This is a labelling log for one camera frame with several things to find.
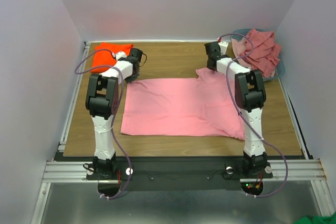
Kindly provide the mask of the light pink t shirt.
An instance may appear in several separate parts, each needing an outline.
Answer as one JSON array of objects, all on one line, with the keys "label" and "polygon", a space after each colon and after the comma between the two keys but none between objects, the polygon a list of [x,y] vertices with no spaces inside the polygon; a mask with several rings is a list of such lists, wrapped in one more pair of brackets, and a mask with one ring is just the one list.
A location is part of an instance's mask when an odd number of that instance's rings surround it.
[{"label": "light pink t shirt", "polygon": [[244,125],[223,73],[161,78],[128,85],[121,133],[132,136],[225,136],[244,139]]}]

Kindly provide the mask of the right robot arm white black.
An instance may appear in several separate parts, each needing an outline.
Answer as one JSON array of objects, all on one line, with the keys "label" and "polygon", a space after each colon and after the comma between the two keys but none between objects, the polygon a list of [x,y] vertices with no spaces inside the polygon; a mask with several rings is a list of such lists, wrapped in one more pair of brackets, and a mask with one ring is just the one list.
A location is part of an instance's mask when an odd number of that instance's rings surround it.
[{"label": "right robot arm white black", "polygon": [[223,73],[229,85],[234,82],[234,88],[228,88],[238,115],[244,121],[245,146],[241,171],[248,177],[262,172],[267,166],[267,154],[263,144],[261,116],[266,91],[262,73],[241,66],[228,55],[222,54],[219,42],[204,44],[207,55],[207,68]]}]

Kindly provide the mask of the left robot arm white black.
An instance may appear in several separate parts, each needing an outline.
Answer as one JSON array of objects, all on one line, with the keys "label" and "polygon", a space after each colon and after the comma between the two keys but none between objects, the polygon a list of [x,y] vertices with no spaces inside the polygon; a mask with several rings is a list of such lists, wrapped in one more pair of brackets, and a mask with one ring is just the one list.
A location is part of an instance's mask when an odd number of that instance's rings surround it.
[{"label": "left robot arm white black", "polygon": [[112,57],[116,60],[114,66],[107,65],[108,70],[92,73],[89,77],[85,105],[93,121],[95,153],[92,164],[84,165],[88,179],[111,180],[121,177],[116,165],[112,134],[121,102],[119,85],[138,78],[143,56],[145,54],[138,48],[131,48],[128,54],[113,53]]}]

